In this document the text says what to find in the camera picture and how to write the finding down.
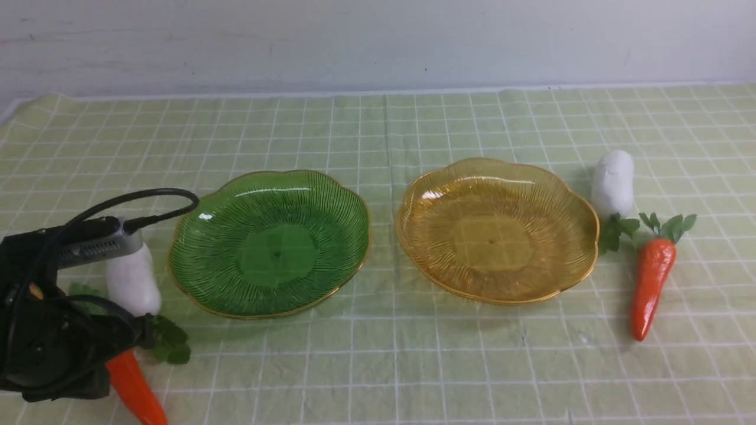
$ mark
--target black wire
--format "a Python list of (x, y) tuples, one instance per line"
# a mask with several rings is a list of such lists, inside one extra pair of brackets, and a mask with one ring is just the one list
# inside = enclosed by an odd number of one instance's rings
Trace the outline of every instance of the black wire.
[(142, 228), (145, 225), (152, 224), (154, 222), (172, 219), (174, 217), (181, 216), (185, 213), (190, 212), (192, 209), (196, 208), (197, 205), (200, 204), (200, 198), (197, 197), (196, 194), (193, 194), (192, 192), (187, 191), (185, 189), (178, 189), (178, 188), (147, 189), (144, 191), (132, 192), (130, 194), (123, 194), (123, 195), (114, 197), (112, 199), (105, 200), (104, 202), (101, 202), (87, 209), (86, 211), (78, 214), (77, 216), (69, 220), (68, 223), (58, 228), (58, 230), (55, 231), (55, 233), (53, 233), (50, 237), (48, 237), (45, 240), (45, 244), (42, 245), (42, 248), (37, 254), (37, 257), (34, 258), (34, 261), (32, 262), (32, 266), (29, 268), (29, 271), (26, 273), (26, 276), (21, 282), (21, 285), (19, 285), (16, 288), (16, 291), (14, 295), (12, 296), (13, 306), (11, 307), (11, 322), (8, 326), (8, 336), (6, 338), (7, 345), (6, 345), (6, 350), (5, 350), (6, 353), (5, 353), (5, 360), (4, 360), (4, 364), (2, 368), (2, 375), (5, 375), (5, 372), (7, 371), (8, 365), (11, 361), (11, 356), (13, 352), (13, 338), (15, 335), (16, 327), (18, 326), (18, 318), (21, 312), (20, 306), (21, 304), (23, 304), (21, 302), (21, 297), (29, 289), (29, 286), (34, 280), (34, 278), (36, 277), (38, 270), (46, 262), (49, 261), (50, 256), (53, 253), (53, 249), (57, 247), (60, 241), (63, 240), (65, 236), (67, 236), (67, 234), (71, 231), (72, 228), (75, 228), (77, 225), (80, 225), (85, 220), (90, 219), (95, 214), (102, 213), (104, 210), (113, 208), (114, 206), (118, 206), (122, 203), (127, 203), (134, 200), (140, 200), (146, 197), (156, 197), (156, 196), (161, 196), (161, 195), (174, 195), (174, 196), (179, 196), (179, 197), (185, 197), (191, 200), (191, 204), (189, 206), (185, 206), (175, 211), (162, 214), (161, 216), (147, 217), (145, 218), (143, 222), (137, 221), (135, 222), (135, 225), (133, 226), (135, 228), (134, 230)]
[(107, 312), (108, 315), (118, 318), (121, 322), (123, 322), (123, 324), (126, 325), (126, 327), (131, 331), (132, 342), (136, 341), (138, 337), (137, 333), (134, 331), (134, 326), (132, 323), (134, 316), (131, 313), (129, 313), (128, 310), (124, 309), (123, 307), (119, 306), (113, 301), (110, 301), (107, 298), (102, 298), (100, 296), (90, 295), (90, 294), (82, 294), (82, 295), (69, 295), (63, 298), (57, 298), (56, 300), (59, 300), (61, 302), (64, 302), (64, 301), (85, 302), (87, 304), (92, 304), (94, 306), (100, 307), (101, 309), (105, 310), (105, 312)]

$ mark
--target fake vegetable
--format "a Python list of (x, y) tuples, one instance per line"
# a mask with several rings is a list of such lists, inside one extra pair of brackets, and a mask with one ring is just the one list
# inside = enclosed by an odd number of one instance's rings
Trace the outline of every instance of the fake vegetable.
[(624, 150), (613, 150), (601, 157), (593, 174), (590, 203), (604, 221), (618, 213), (626, 217), (633, 209), (633, 157)]
[(696, 215), (685, 218), (675, 216), (663, 225), (656, 218), (656, 214), (648, 217), (641, 213), (640, 219), (654, 235), (653, 239), (640, 249), (637, 286), (630, 315), (633, 338), (643, 341), (651, 328), (662, 296), (662, 288), (677, 257), (677, 248), (674, 245), (696, 223)]
[(612, 215), (602, 224), (599, 236), (599, 251), (602, 254), (617, 251), (623, 234), (630, 237), (636, 250), (639, 250), (637, 282), (630, 313), (631, 332), (637, 341), (643, 341), (651, 328), (662, 289), (677, 258), (675, 244), (696, 223), (696, 215), (675, 216), (662, 224), (655, 213), (651, 216), (641, 213), (640, 220), (651, 230), (650, 237), (637, 232), (639, 220), (620, 219), (619, 214)]
[(107, 261), (107, 294), (134, 316), (157, 315), (162, 299), (146, 244), (136, 253)]
[(110, 372), (110, 385), (142, 425), (168, 425), (166, 413), (144, 379), (132, 350), (110, 359), (105, 367)]
[[(104, 295), (101, 291), (84, 284), (71, 284), (68, 292), (69, 295)], [(104, 314), (97, 307), (83, 303), (80, 305), (90, 314)], [(186, 364), (191, 356), (186, 332), (161, 315), (155, 316), (153, 326), (155, 345), (150, 351), (155, 360), (166, 361), (172, 365)], [(122, 352), (110, 359), (105, 363), (105, 367), (110, 373), (110, 385), (116, 390), (123, 405), (142, 425), (167, 425), (166, 414), (144, 379), (133, 350)]]

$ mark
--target orange carrot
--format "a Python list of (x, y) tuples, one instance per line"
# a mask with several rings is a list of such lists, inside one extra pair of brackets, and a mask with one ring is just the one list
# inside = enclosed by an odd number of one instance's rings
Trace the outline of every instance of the orange carrot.
[(168, 425), (166, 414), (144, 379), (133, 350), (110, 359), (105, 366), (110, 372), (110, 385), (142, 425)]
[(674, 245), (685, 231), (693, 227), (696, 216), (675, 216), (663, 225), (656, 214), (651, 217), (641, 214), (640, 218), (654, 233), (654, 238), (643, 245), (638, 256), (637, 285), (630, 313), (633, 338), (643, 341), (651, 328), (664, 283), (677, 258)]
[(662, 287), (676, 256), (674, 244), (664, 238), (653, 239), (640, 250), (638, 282), (630, 315), (633, 338), (638, 341), (643, 341), (651, 328), (651, 321), (662, 296)]

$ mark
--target white radish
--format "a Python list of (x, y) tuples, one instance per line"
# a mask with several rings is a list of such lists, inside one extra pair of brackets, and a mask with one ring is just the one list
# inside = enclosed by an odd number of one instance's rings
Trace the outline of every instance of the white radish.
[(590, 202), (602, 221), (619, 213), (626, 217), (633, 209), (633, 157), (613, 150), (601, 157), (593, 174)]
[(162, 298), (146, 244), (130, 255), (107, 261), (108, 297), (134, 316), (156, 315)]

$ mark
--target plate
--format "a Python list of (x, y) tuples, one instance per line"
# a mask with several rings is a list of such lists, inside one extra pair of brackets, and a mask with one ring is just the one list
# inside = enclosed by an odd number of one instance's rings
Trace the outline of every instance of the plate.
[(362, 266), (370, 216), (355, 192), (310, 170), (242, 175), (176, 226), (168, 267), (201, 308), (230, 318), (301, 312)]
[(483, 302), (549, 299), (598, 258), (599, 219), (565, 182), (536, 166), (469, 158), (419, 177), (395, 223), (432, 281)]

